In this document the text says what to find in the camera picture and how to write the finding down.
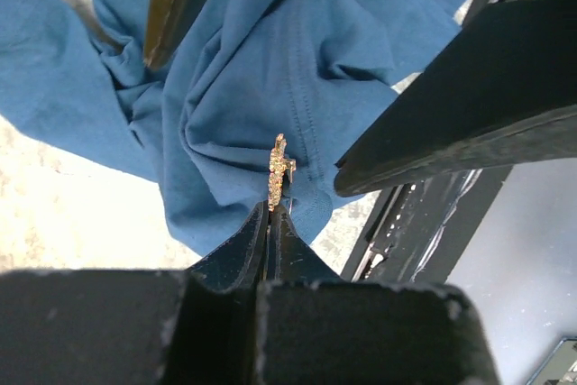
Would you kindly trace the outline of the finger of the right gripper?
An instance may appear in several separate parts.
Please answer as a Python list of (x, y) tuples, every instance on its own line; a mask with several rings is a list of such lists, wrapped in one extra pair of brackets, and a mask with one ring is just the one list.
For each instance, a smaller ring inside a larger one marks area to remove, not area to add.
[(493, 4), (338, 161), (342, 197), (576, 154), (576, 0)]
[(158, 70), (174, 52), (182, 14), (188, 0), (150, 0), (143, 60), (147, 67)]

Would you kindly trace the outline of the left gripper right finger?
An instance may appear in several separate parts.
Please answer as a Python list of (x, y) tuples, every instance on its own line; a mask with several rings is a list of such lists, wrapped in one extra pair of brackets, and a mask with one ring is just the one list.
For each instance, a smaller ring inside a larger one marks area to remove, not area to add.
[(259, 384), (497, 384), (480, 316), (452, 285), (265, 280)]

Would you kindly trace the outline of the dark blue t-shirt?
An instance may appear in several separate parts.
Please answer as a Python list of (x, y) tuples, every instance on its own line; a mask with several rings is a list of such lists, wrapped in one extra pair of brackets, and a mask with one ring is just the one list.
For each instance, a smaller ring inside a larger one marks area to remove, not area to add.
[(336, 162), (459, 32), (465, 0), (207, 0), (169, 65), (142, 60), (148, 0), (1, 0), (1, 113), (21, 133), (155, 181), (170, 234), (207, 254), (267, 196), (270, 150), (312, 242), (345, 204)]

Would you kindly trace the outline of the gold flower brooch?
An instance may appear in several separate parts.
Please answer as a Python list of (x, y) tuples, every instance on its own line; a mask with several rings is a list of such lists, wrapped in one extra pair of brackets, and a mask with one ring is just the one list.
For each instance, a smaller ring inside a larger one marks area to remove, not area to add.
[(285, 155), (286, 147), (287, 141), (284, 134), (278, 134), (269, 159), (268, 209), (271, 213), (281, 201), (285, 179), (291, 183), (297, 169), (296, 161)]

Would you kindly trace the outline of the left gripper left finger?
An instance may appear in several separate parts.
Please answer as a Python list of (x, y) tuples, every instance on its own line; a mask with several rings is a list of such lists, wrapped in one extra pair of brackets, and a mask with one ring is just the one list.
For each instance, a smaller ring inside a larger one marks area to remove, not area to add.
[(2, 383), (250, 383), (268, 219), (185, 270), (4, 273)]

